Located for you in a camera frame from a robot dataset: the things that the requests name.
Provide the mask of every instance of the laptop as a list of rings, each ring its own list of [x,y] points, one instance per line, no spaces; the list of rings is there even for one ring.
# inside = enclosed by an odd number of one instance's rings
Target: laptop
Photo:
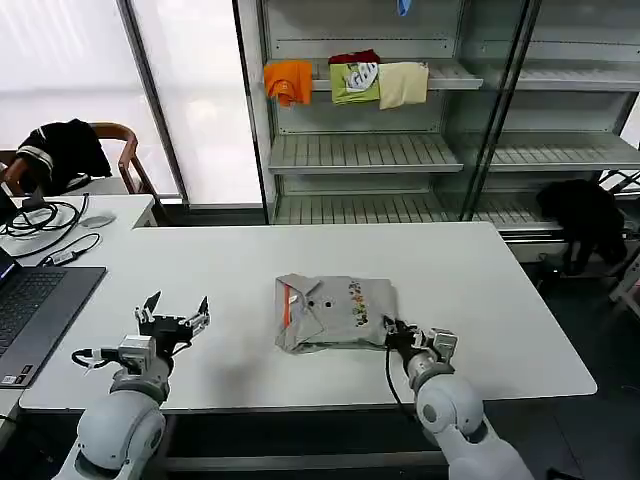
[[[106,271],[22,267],[0,248],[0,388],[31,383]]]

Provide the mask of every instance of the computer mouse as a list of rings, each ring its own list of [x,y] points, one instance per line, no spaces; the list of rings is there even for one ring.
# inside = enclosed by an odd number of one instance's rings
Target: computer mouse
[[[80,220],[80,225],[85,228],[101,228],[106,225],[109,225],[116,219],[115,214],[111,212],[102,212],[98,215],[93,215],[91,217],[84,218]]]

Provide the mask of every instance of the dark floor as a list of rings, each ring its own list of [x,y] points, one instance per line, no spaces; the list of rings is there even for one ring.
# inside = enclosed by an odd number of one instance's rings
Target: dark floor
[[[498,433],[536,479],[555,468],[585,480],[640,478],[640,321],[613,308],[594,279],[562,280],[547,303],[591,371],[591,397],[489,402]],[[544,345],[540,345],[544,355]],[[30,415],[0,453],[0,478],[48,479],[74,439],[78,417]],[[395,410],[181,417],[170,456],[253,456],[419,451],[420,432]],[[52,458],[45,461],[45,456]],[[170,478],[442,478],[421,468],[174,475]]]

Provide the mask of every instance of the white table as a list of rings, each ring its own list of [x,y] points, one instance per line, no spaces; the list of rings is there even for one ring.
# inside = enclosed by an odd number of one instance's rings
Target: white table
[[[488,223],[153,228],[130,232],[109,273],[21,398],[26,409],[81,410],[115,366],[84,375],[79,348],[136,333],[133,310],[156,290],[158,313],[189,314],[209,296],[212,325],[179,354],[168,411],[324,408],[393,403],[384,354],[274,345],[278,275],[389,278],[400,315],[459,334],[453,360],[485,399],[584,395],[596,384],[495,228]],[[412,400],[394,355],[392,375]]]
[[[47,200],[58,200],[69,202],[80,208],[82,205],[82,197],[51,197]],[[15,199],[19,205],[22,199]],[[144,226],[152,223],[151,206],[153,205],[153,197],[151,195],[108,195],[108,196],[91,196],[89,198],[89,206],[87,213],[83,218],[97,215],[102,212],[112,212],[116,215],[113,223],[99,229],[89,230],[83,227],[76,227],[59,245],[51,248],[49,251],[56,250],[67,243],[81,237],[89,232],[98,232],[102,236],[102,243],[97,245],[85,255],[80,257],[74,264],[77,266],[104,266],[112,259],[120,249],[120,243],[126,242],[127,233],[133,228]],[[29,252],[46,245],[53,239],[57,238],[60,232],[46,232],[37,235],[30,240],[16,240],[9,237],[0,237],[0,247],[4,248],[11,254],[19,254],[21,252]],[[23,265],[37,264],[47,252],[43,252],[33,257],[20,260]],[[11,416],[15,413],[18,400],[22,395],[22,390],[2,390],[0,389],[0,415]],[[0,420],[0,448],[1,439],[6,437],[5,433],[10,425]]]
[[[47,200],[60,201],[70,203],[78,210],[82,206],[82,196],[77,197],[50,197]],[[19,206],[24,199],[17,198],[14,202]],[[97,245],[86,255],[83,255],[75,265],[95,265],[100,262],[100,253],[105,251],[105,247],[109,244],[117,242],[118,238],[126,232],[136,227],[144,226],[145,224],[152,223],[153,217],[151,215],[151,207],[153,206],[153,197],[151,195],[102,195],[102,196],[90,196],[87,211],[82,218],[89,218],[92,216],[100,215],[103,213],[111,212],[116,215],[116,219],[109,225],[105,225],[98,229],[89,229],[82,226],[78,226],[73,229],[71,233],[58,245],[52,247],[48,251],[57,250],[73,240],[86,235],[87,233],[97,232],[103,237],[103,245]],[[66,207],[60,207],[60,215],[56,218],[56,223],[68,221],[73,212]],[[4,248],[11,255],[20,255],[37,250],[38,248],[51,243],[53,240],[60,236],[62,231],[53,232],[39,232],[33,237],[27,237],[26,239],[16,239],[8,236],[0,237],[0,247]],[[91,244],[91,239],[87,240],[87,245]],[[20,259],[19,262],[22,265],[36,265],[41,259],[43,259],[47,252],[43,252],[38,255],[33,255],[24,259]]]

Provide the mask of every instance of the black cable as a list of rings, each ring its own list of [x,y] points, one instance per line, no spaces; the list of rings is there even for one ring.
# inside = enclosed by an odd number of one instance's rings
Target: black cable
[[[73,255],[74,255],[73,260],[77,260],[78,257],[84,255],[89,250],[91,250],[93,247],[95,247],[98,243],[100,243],[100,240],[102,239],[102,236],[99,233],[97,233],[97,232],[87,233],[86,235],[83,235],[82,237],[77,238],[73,242],[68,243],[64,247],[59,248],[58,250],[54,250],[53,252],[49,253],[46,257],[44,257],[42,260],[40,260],[40,262],[38,262],[37,266],[38,267],[42,267],[42,266],[47,265],[49,262],[52,261],[54,255],[56,255],[56,254],[58,254],[60,252],[64,252],[69,247],[72,247],[73,245],[77,244],[78,242],[81,242],[85,238],[89,238],[89,237],[95,237],[95,240],[91,245],[89,245],[88,247],[85,247],[85,248],[81,248],[80,250],[76,250],[75,252],[72,252]]]
[[[385,374],[387,376],[387,384],[389,385],[389,390],[391,390],[391,394],[393,395],[393,398],[396,399],[396,403],[398,404],[398,408],[403,413],[403,415],[405,417],[407,417],[409,422],[415,423],[416,419],[414,418],[413,415],[411,415],[411,412],[409,412],[409,410],[407,410],[405,408],[404,404],[402,403],[402,400],[400,400],[400,396],[398,395],[398,392],[396,392],[396,388],[393,386],[393,381],[391,380],[391,372],[389,370],[389,357],[390,357],[390,354],[391,354],[391,347],[389,345],[387,345],[387,354],[386,354],[386,359],[385,359],[384,370],[385,370]]]
[[[102,368],[108,365],[109,363],[111,363],[110,360],[102,360],[101,362],[98,362],[93,366],[91,366],[89,362],[86,362],[80,359],[80,357],[84,357],[84,358],[93,357],[93,351],[90,348],[83,348],[82,350],[76,350],[75,352],[73,352],[71,354],[71,360],[73,360],[73,363],[85,368]]]
[[[78,224],[78,222],[80,221],[80,218],[82,217],[82,215],[84,215],[85,211],[87,210],[87,205],[89,203],[89,194],[85,193],[83,195],[83,199],[82,199],[82,207],[80,208],[80,210],[78,210],[76,207],[74,207],[73,205],[71,205],[70,203],[67,202],[44,202],[44,206],[42,208],[45,209],[49,209],[51,210],[53,213],[53,216],[49,216],[47,219],[41,221],[41,222],[37,222],[37,223],[33,223],[31,222],[27,217],[26,217],[26,212],[27,210],[23,209],[23,208],[19,208],[18,212],[14,215],[14,217],[10,220],[7,221],[5,228],[2,232],[0,232],[0,234],[3,235],[9,235],[10,237],[25,237],[28,235],[32,235],[36,232],[50,232],[50,231],[56,231],[56,230],[62,230],[64,228],[66,228],[66,230],[62,233],[62,235],[60,235],[56,240],[54,240],[53,242],[49,243],[48,245],[44,246],[44,247],[40,247],[32,252],[28,252],[28,253],[22,253],[20,255],[12,255],[12,257],[14,259],[19,259],[19,258],[26,258],[26,257],[31,257],[32,255],[37,255],[38,253],[42,253],[45,250],[50,249],[51,247],[59,244],[67,235],[69,235],[69,233],[71,233],[71,230],[73,230],[75,228],[75,226]],[[63,205],[65,207],[69,207],[73,210],[74,214],[73,217],[71,218],[71,220],[69,220],[68,222],[63,223],[62,225],[54,225],[54,226],[49,226],[48,224],[53,221],[53,219],[56,217],[57,212],[59,211],[57,209],[56,205]],[[19,224],[17,227],[15,225],[15,219],[18,218],[19,216],[22,216],[23,219],[25,220],[25,223],[27,225],[29,225],[29,227],[25,227],[22,224]],[[10,233],[11,229],[15,229],[18,231],[22,231],[22,232],[29,232],[29,233],[23,233],[23,234],[14,234],[14,233]]]

